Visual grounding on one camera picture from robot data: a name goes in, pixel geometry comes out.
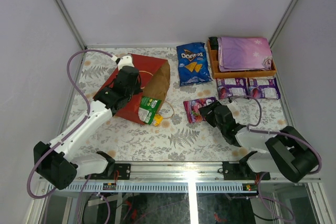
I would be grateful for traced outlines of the purple Fox's berries candy bag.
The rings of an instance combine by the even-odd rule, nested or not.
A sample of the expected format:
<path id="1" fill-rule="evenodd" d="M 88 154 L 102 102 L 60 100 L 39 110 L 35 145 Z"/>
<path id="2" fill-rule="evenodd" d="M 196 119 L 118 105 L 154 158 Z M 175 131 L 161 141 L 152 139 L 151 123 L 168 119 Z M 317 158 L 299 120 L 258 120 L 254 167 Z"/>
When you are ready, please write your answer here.
<path id="1" fill-rule="evenodd" d="M 204 121 L 204 118 L 201 116 L 199 110 L 205 106 L 210 105 L 215 102 L 215 97 L 209 98 L 200 98 L 195 100 L 184 101 L 184 109 L 186 112 L 187 120 L 189 123 L 199 123 Z"/>

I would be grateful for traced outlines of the red brown paper bag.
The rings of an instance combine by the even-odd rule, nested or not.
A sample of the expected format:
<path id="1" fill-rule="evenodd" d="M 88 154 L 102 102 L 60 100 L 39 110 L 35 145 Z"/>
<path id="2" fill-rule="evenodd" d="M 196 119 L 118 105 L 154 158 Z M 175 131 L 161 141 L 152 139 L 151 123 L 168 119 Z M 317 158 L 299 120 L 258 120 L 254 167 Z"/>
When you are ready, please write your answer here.
<path id="1" fill-rule="evenodd" d="M 92 104 L 109 110 L 112 116 L 144 125 L 138 117 L 138 109 L 143 96 L 165 101 L 170 87 L 170 64 L 165 59 L 131 54 L 134 67 L 139 70 L 142 92 L 137 95 L 121 95 L 113 91 L 113 81 L 118 67 L 93 97 Z"/>

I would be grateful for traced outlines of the purple snack packet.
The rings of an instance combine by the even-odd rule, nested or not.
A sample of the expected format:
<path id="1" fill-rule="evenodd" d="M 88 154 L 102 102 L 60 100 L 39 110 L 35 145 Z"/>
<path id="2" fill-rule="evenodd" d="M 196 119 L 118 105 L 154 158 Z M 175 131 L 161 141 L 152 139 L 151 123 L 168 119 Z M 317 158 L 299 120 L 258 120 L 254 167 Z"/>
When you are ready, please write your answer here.
<path id="1" fill-rule="evenodd" d="M 248 94 L 257 99 L 281 98 L 276 78 L 248 78 Z"/>
<path id="2" fill-rule="evenodd" d="M 216 86 L 219 99 L 248 94 L 245 78 L 216 79 Z"/>

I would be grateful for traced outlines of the green snack packet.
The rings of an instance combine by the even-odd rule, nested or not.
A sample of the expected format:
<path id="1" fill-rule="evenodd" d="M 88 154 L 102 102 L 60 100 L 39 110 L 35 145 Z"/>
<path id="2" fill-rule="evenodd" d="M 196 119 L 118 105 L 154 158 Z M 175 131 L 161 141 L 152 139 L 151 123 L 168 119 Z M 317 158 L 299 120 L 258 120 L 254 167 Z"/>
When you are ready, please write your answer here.
<path id="1" fill-rule="evenodd" d="M 143 96 L 138 109 L 138 117 L 145 124 L 152 124 L 162 101 Z"/>

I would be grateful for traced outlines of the yellow snack packet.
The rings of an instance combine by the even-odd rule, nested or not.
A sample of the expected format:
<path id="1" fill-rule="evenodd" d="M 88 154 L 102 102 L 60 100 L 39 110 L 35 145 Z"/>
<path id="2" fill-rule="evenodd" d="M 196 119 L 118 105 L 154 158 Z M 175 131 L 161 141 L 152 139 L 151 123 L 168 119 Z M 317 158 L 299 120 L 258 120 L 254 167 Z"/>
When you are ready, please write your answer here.
<path id="1" fill-rule="evenodd" d="M 156 114 L 156 115 L 154 116 L 154 118 L 153 118 L 153 122 L 152 122 L 152 124 L 153 124 L 154 126 L 158 126 L 158 125 L 161 124 L 162 121 L 163 121 L 163 116 L 161 116 L 161 115 L 159 115 L 159 114 Z"/>

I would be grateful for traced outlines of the blue Doritos chip bag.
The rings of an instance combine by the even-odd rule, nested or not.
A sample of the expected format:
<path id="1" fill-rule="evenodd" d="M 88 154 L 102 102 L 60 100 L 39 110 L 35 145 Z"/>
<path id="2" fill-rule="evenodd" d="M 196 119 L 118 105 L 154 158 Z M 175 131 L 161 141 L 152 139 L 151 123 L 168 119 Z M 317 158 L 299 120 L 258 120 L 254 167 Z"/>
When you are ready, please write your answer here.
<path id="1" fill-rule="evenodd" d="M 193 42 L 176 47 L 180 87 L 212 81 L 204 46 Z"/>

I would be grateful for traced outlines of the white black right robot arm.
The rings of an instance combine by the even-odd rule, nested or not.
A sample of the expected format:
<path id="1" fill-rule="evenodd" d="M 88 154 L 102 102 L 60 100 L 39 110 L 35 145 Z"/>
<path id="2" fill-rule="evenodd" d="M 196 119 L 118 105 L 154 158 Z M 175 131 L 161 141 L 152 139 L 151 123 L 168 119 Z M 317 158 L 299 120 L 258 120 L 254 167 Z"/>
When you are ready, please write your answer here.
<path id="1" fill-rule="evenodd" d="M 220 130 L 228 144 L 252 150 L 239 161 L 243 178 L 251 179 L 262 172 L 278 173 L 297 183 L 320 171 L 320 155 L 294 127 L 286 126 L 278 132 L 257 130 L 237 123 L 237 111 L 233 103 L 222 105 L 219 101 L 200 108 L 201 116 Z"/>

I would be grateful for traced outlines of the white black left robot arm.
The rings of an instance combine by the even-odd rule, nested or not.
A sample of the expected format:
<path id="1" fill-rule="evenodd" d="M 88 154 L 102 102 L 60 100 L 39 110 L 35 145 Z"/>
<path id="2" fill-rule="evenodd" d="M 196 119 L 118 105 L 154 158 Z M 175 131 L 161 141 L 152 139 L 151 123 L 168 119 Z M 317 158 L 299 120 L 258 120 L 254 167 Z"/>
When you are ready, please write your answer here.
<path id="1" fill-rule="evenodd" d="M 133 65 L 120 67 L 112 86 L 106 86 L 96 94 L 89 113 L 82 114 L 49 143 L 35 145 L 35 171 L 59 190 L 68 187 L 77 177 L 97 174 L 103 179 L 111 178 L 115 172 L 115 161 L 107 153 L 97 151 L 76 157 L 76 152 L 88 137 L 141 91 L 139 70 Z"/>

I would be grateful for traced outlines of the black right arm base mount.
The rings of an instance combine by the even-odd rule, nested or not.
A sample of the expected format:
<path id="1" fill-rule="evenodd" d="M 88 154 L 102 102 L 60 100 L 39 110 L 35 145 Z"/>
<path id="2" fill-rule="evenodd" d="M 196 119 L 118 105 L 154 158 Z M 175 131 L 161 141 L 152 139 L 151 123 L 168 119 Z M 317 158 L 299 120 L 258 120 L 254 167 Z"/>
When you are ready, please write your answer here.
<path id="1" fill-rule="evenodd" d="M 223 176 L 225 180 L 256 180 L 264 172 L 253 172 L 246 163 L 222 162 Z"/>

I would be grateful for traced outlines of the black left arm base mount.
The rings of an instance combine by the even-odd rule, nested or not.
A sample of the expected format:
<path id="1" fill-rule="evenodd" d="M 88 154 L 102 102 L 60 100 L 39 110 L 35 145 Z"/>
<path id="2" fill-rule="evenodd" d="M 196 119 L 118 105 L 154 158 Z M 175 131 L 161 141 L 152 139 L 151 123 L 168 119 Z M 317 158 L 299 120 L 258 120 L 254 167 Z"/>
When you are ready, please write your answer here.
<path id="1" fill-rule="evenodd" d="M 114 163 L 108 165 L 106 170 L 100 174 L 92 174 L 90 179 L 95 180 L 129 180 L 131 175 L 131 164 Z"/>

